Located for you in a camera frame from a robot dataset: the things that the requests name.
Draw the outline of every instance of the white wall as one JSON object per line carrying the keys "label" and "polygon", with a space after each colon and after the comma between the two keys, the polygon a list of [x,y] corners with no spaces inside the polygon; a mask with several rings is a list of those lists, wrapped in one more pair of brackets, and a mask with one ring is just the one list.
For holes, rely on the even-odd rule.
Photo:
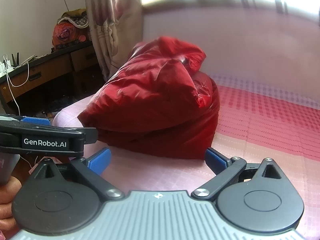
{"label": "white wall", "polygon": [[190,8],[146,15],[144,40],[174,36],[207,54],[201,70],[300,93],[320,101],[320,28],[269,10]]}
{"label": "white wall", "polygon": [[[66,0],[69,10],[85,8],[84,0]],[[67,11],[64,0],[0,0],[0,60],[20,54],[20,62],[51,52],[57,19]]]}

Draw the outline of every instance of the beige curtain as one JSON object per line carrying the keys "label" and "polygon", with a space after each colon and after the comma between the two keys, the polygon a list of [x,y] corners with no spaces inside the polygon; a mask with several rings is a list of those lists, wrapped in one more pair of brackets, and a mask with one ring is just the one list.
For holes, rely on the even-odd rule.
{"label": "beige curtain", "polygon": [[90,34],[105,81],[142,41],[141,0],[85,0]]}

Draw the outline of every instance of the drawer handle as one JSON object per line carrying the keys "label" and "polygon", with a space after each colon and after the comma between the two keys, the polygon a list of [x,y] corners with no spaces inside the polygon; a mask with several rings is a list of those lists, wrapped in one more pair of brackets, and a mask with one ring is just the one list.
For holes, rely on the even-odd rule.
{"label": "drawer handle", "polygon": [[87,54],[85,55],[85,59],[86,60],[89,60],[89,59],[92,59],[96,54],[93,52],[93,53],[90,53],[90,54]]}
{"label": "drawer handle", "polygon": [[36,73],[36,74],[34,74],[34,75],[31,75],[31,76],[29,77],[29,81],[36,80],[36,79],[39,78],[39,77],[41,77],[41,72],[38,72],[38,73]]}

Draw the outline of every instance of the gray gripper base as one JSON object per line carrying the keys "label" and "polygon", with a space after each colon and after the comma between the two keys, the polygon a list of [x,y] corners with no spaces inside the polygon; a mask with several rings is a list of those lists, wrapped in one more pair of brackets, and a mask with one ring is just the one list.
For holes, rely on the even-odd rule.
{"label": "gray gripper base", "polygon": [[38,236],[21,230],[12,239],[302,240],[303,237],[294,230],[273,236],[242,232],[222,220],[210,202],[191,199],[186,191],[132,191],[124,200],[105,203],[100,215],[77,232]]}

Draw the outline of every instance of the pink bed sheet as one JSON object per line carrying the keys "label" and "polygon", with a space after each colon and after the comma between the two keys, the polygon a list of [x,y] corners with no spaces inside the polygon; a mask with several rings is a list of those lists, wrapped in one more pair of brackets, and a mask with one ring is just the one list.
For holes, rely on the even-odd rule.
{"label": "pink bed sheet", "polygon": [[[269,87],[257,91],[257,84],[250,82],[250,87],[239,89],[236,83],[246,84],[233,79],[229,87],[219,86],[221,109],[212,146],[228,157],[237,155],[248,162],[274,158],[305,203],[298,231],[307,239],[319,240],[320,116],[317,103],[309,100],[309,106],[306,106],[306,100],[296,94],[286,98],[283,92],[284,98],[279,99],[274,93],[265,95]],[[81,126],[77,116],[90,98],[63,109],[53,125]],[[85,157],[104,146],[102,142],[86,145]],[[115,147],[110,149],[112,161],[102,176],[124,192],[135,189],[186,189],[191,192],[214,176],[203,161],[160,158]]]}

